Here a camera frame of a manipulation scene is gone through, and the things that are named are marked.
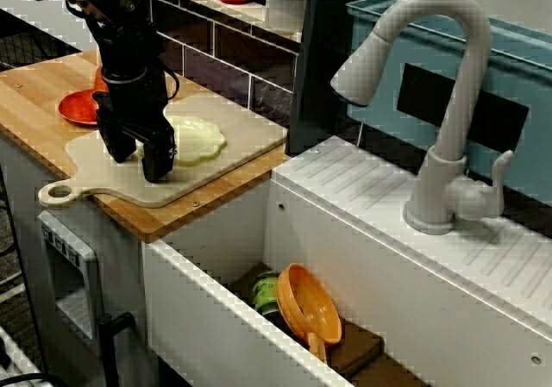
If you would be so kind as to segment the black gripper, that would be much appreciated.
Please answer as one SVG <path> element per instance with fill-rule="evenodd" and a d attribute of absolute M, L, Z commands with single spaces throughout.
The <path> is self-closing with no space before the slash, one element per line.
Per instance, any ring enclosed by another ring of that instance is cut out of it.
<path fill-rule="evenodd" d="M 173 168 L 177 152 L 173 129 L 164 116 L 168 103 L 166 76 L 162 70 L 144 70 L 121 77 L 102 70 L 100 78 L 108 90 L 97 92 L 98 130 L 109 155 L 122 163 L 142 142 L 145 179 L 159 182 Z"/>

